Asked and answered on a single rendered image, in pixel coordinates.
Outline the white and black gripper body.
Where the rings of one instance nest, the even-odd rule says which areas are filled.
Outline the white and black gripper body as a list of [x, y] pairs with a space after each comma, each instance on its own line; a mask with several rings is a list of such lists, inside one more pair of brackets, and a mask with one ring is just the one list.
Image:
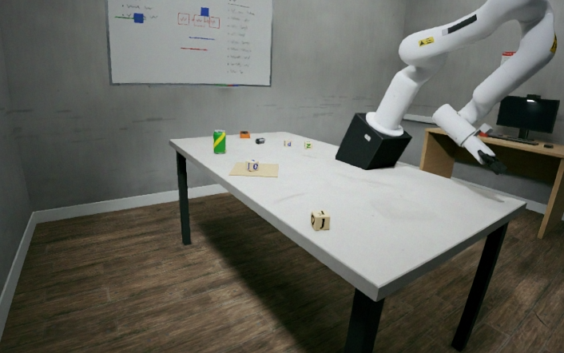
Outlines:
[[[477, 137], [479, 134], [476, 133], [475, 135], [471, 135], [462, 145], [462, 147], [466, 147], [467, 150], [477, 159], [477, 161], [485, 165], [486, 163], [482, 161], [482, 158], [478, 155], [478, 150], [481, 149], [484, 152], [486, 157], [491, 156], [495, 157], [495, 154]], [[487, 153], [489, 155], [487, 155]]]

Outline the tan square mat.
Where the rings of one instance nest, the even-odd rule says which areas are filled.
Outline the tan square mat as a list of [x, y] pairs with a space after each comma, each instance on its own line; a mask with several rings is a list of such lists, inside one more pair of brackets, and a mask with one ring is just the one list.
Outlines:
[[250, 172], [245, 170], [245, 163], [236, 162], [229, 176], [243, 176], [243, 177], [278, 177], [279, 164], [261, 164], [259, 163], [259, 170]]

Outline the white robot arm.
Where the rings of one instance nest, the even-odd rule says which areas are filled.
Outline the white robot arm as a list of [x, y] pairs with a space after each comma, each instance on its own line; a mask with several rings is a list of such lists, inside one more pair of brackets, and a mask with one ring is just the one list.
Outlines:
[[443, 105], [432, 117], [459, 146], [476, 133], [490, 134], [494, 129], [487, 124], [478, 130], [472, 125], [555, 55], [554, 12], [548, 0], [488, 0], [456, 22], [405, 38], [399, 47], [399, 56], [409, 66], [394, 76], [376, 113], [367, 114], [367, 123], [388, 136], [402, 136], [403, 128], [399, 123], [422, 84], [442, 68], [447, 52], [489, 37], [510, 20], [517, 20], [521, 27], [519, 49], [473, 92], [473, 98], [481, 107], [472, 98], [459, 112]]

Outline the green drink can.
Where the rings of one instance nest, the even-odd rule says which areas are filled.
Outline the green drink can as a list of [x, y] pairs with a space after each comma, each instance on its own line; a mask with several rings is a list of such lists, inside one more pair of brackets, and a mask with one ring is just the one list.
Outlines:
[[224, 130], [215, 130], [213, 133], [213, 152], [215, 154], [226, 153], [226, 133]]

